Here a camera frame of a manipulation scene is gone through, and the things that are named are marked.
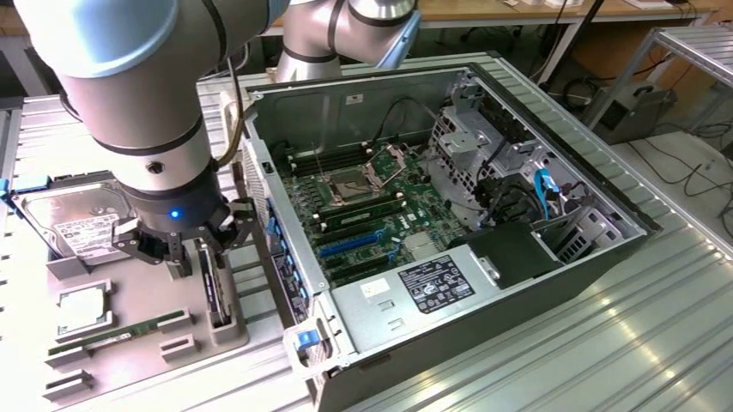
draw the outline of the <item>metal workbench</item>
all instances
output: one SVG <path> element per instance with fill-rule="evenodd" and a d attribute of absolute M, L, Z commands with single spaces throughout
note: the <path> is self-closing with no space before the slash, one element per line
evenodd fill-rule
<path fill-rule="evenodd" d="M 502 59 L 471 54 L 416 59 L 406 66 L 464 61 L 487 69 L 665 231 L 578 298 L 352 410 L 733 410 L 733 251 L 683 210 L 665 204 L 662 192 L 627 170 L 599 138 Z M 357 65 L 345 72 L 368 70 Z M 241 81 L 245 87 L 268 77 Z M 227 87 L 227 81 L 199 86 L 213 155 L 223 150 L 219 92 Z M 85 150 L 86 157 L 93 152 L 92 140 L 53 97 L 28 99 L 22 113 L 13 112 L 5 124 L 5 159 L 10 164 L 17 159 L 16 175 L 102 168 L 94 159 L 80 157 Z M 229 176 L 221 175 L 221 186 L 231 187 Z M 9 216 L 4 232 L 16 236 L 22 228 Z M 28 290 L 21 289 L 29 286 L 28 278 L 44 275 L 44 268 L 33 263 L 33 256 L 42 255 L 38 242 L 14 250 L 2 242 L 0 248 L 0 270 L 8 279 L 0 286 L 1 354 L 18 350 L 21 325 L 6 325 L 22 317 L 18 300 L 26 299 Z M 102 410 L 148 410 L 152 404 L 163 410 L 311 409 L 305 385 L 287 364 L 275 304 L 255 259 L 253 250 L 245 250 L 235 262 L 245 269 L 235 278 L 252 342 L 232 354 L 94 398 L 78 409 L 102 405 Z M 16 367 L 28 367 L 2 365 L 2 381 L 16 376 Z M 18 382 L 20 388 L 0 396 L 1 410 L 14 410 L 2 404 L 13 397 L 24 401 L 24 410 L 38 410 L 42 403 L 32 384 Z"/>
<path fill-rule="evenodd" d="M 675 57 L 683 58 L 718 82 L 733 88 L 733 26 L 653 28 L 610 90 L 591 103 L 583 113 L 583 123 L 591 129 L 655 45 L 662 46 Z M 662 66 L 666 66 L 670 61 L 671 59 L 667 59 Z"/>

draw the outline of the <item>hard drive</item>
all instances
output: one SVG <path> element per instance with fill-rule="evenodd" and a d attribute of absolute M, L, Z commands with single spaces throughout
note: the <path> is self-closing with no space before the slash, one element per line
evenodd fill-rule
<path fill-rule="evenodd" d="M 76 255 L 89 266 L 127 258 L 110 245 L 112 223 L 133 212 L 110 173 L 56 179 L 12 202 L 58 258 Z"/>

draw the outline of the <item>open computer tower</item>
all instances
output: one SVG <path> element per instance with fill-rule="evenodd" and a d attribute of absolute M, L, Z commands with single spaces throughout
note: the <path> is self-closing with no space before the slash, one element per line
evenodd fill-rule
<path fill-rule="evenodd" d="M 320 410 L 575 297 L 658 230 L 478 65 L 248 92 L 245 187 Z"/>

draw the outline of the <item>warning label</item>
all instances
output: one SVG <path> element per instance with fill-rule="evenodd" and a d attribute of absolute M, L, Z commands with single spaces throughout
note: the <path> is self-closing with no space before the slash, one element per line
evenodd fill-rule
<path fill-rule="evenodd" d="M 422 313 L 435 312 L 475 294 L 450 255 L 402 270 L 399 278 Z"/>
<path fill-rule="evenodd" d="M 70 251 L 81 258 L 96 258 L 114 252 L 112 247 L 112 222 L 119 216 L 112 213 L 81 221 L 66 221 L 53 226 L 56 234 L 66 241 Z"/>

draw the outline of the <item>motherboard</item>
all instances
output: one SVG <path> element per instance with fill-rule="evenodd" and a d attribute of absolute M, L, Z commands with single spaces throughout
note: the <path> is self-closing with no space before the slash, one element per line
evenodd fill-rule
<path fill-rule="evenodd" d="M 291 163 L 283 183 L 333 287 L 444 251 L 466 234 L 422 165 L 404 144 Z"/>

